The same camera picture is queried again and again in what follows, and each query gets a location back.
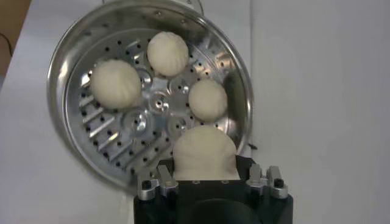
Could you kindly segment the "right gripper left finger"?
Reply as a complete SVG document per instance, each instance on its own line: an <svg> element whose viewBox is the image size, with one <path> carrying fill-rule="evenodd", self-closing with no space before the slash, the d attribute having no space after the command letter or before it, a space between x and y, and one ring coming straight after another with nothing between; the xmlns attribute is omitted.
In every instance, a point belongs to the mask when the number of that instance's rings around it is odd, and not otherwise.
<svg viewBox="0 0 390 224"><path fill-rule="evenodd" d="M174 160L164 159L158 162L156 174L144 169L137 175L137 197L141 201L153 200L157 194L164 198L175 197L179 191L179 182L173 177Z"/></svg>

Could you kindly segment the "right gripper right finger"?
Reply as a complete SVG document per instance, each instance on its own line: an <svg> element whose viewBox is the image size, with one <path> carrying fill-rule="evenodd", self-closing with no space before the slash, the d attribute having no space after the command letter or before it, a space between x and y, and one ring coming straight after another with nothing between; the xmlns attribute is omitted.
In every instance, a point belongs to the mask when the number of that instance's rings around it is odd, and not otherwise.
<svg viewBox="0 0 390 224"><path fill-rule="evenodd" d="M261 166L252 158L236 156L236 167L240 179L261 196L268 190L273 198L280 200L288 198L288 186L278 166L269 166L264 174Z"/></svg>

